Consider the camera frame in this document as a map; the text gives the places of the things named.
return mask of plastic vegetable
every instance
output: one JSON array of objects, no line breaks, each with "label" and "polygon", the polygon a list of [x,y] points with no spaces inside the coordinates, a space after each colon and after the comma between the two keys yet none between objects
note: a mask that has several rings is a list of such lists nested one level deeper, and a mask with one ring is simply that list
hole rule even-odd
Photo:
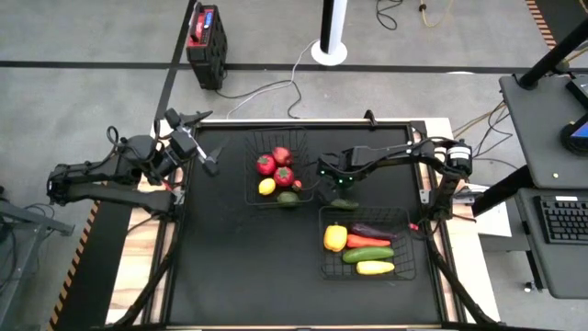
[{"label": "plastic vegetable", "polygon": [[302,182],[299,180],[294,180],[292,183],[292,189],[294,189],[295,192],[302,191]]},{"label": "plastic vegetable", "polygon": [[394,270],[394,265],[384,261],[363,261],[358,262],[356,267],[360,275],[379,275]]},{"label": "plastic vegetable", "polygon": [[331,201],[331,206],[346,211],[354,211],[359,207],[359,203],[351,200],[335,199]]},{"label": "plastic vegetable", "polygon": [[349,231],[352,234],[363,235],[369,238],[383,240],[390,240],[396,238],[396,234],[376,229],[364,223],[354,223],[353,225],[351,225]]},{"label": "plastic vegetable", "polygon": [[385,247],[389,246],[390,241],[388,240],[379,240],[373,238],[366,238],[356,234],[348,234],[347,235],[347,247],[357,248],[357,247]]},{"label": "plastic vegetable", "polygon": [[360,247],[348,250],[343,254],[345,263],[356,263],[359,261],[369,261],[381,258],[388,258],[394,255],[390,247]]},{"label": "plastic vegetable", "polygon": [[300,199],[294,192],[282,192],[277,196],[277,203],[280,207],[294,207]]},{"label": "plastic vegetable", "polygon": [[274,156],[272,155],[261,155],[257,159],[256,167],[258,173],[264,176],[272,176],[274,171],[276,171],[276,160],[274,160]]},{"label": "plastic vegetable", "polygon": [[274,180],[280,187],[288,187],[294,182],[294,173],[287,166],[279,167],[274,174]]},{"label": "plastic vegetable", "polygon": [[259,194],[269,195],[276,189],[276,182],[272,178],[266,178],[259,183]]},{"label": "plastic vegetable", "polygon": [[341,252],[347,242],[347,229],[341,225],[329,225],[322,240],[324,248],[334,252]]},{"label": "plastic vegetable", "polygon": [[288,148],[276,147],[274,148],[274,159],[279,165],[289,166],[292,164],[292,153]]}]

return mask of white cable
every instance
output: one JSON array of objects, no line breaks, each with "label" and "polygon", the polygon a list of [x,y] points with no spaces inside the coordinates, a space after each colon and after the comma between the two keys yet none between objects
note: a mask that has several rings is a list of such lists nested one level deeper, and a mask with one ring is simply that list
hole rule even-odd
[{"label": "white cable", "polygon": [[257,92],[255,92],[255,93],[253,93],[253,94],[252,94],[250,97],[248,97],[247,99],[245,99],[244,101],[242,101],[242,102],[241,102],[239,105],[237,105],[237,107],[233,108],[231,111],[229,111],[229,112],[227,113],[227,120],[229,119],[229,117],[231,116],[231,114],[232,114],[232,113],[233,113],[235,110],[239,109],[239,108],[240,108],[242,105],[244,105],[245,103],[247,103],[249,100],[253,99],[254,97],[257,97],[257,96],[259,96],[260,94],[262,94],[262,93],[265,93],[265,92],[269,92],[269,91],[277,90],[277,89],[279,89],[279,88],[284,88],[284,87],[291,86],[291,85],[292,85],[292,82],[294,82],[294,74],[296,73],[296,67],[297,67],[297,66],[300,64],[300,61],[302,60],[302,55],[304,55],[304,53],[305,53],[305,52],[306,52],[306,51],[307,51],[307,50],[308,50],[308,49],[309,49],[309,48],[310,48],[310,47],[311,47],[311,46],[312,46],[312,45],[313,45],[315,42],[317,42],[317,41],[318,41],[318,40],[313,40],[313,41],[311,41],[311,43],[310,43],[308,46],[306,46],[306,48],[304,49],[304,51],[302,51],[302,53],[299,55],[299,57],[298,57],[298,60],[296,61],[296,63],[294,63],[294,66],[292,67],[292,76],[291,76],[291,78],[290,78],[290,81],[289,81],[288,83],[284,83],[284,85],[281,85],[281,86],[272,86],[272,87],[269,87],[269,88],[267,88],[267,89],[263,89],[263,90],[260,90],[260,91],[257,91]]}]

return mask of yellow bell pepper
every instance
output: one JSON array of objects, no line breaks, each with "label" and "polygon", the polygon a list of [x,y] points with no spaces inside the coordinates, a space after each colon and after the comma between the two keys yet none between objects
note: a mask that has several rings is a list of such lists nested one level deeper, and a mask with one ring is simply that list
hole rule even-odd
[{"label": "yellow bell pepper", "polygon": [[394,265],[384,261],[357,262],[357,273],[360,275],[379,275],[394,270]]},{"label": "yellow bell pepper", "polygon": [[324,248],[341,252],[347,243],[347,228],[341,225],[329,225],[324,232]]}]

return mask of orange carrot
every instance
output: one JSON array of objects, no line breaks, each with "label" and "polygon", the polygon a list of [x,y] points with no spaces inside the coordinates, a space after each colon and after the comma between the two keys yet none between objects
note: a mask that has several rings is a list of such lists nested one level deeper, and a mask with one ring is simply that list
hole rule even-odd
[{"label": "orange carrot", "polygon": [[356,247],[369,247],[369,246],[376,246],[376,247],[383,247],[390,245],[390,241],[388,240],[380,240],[374,238],[366,238],[360,235],[355,234],[348,234],[347,235],[347,247],[356,248]]}]

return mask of black clamp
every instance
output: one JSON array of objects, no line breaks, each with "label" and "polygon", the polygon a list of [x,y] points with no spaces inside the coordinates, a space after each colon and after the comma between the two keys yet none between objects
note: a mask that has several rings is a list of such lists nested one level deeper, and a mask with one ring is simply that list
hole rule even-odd
[{"label": "black clamp", "polygon": [[364,119],[369,120],[369,125],[371,126],[372,131],[374,131],[378,126],[378,121],[376,120],[373,111],[371,111],[370,109],[366,110],[366,114],[364,114]]}]

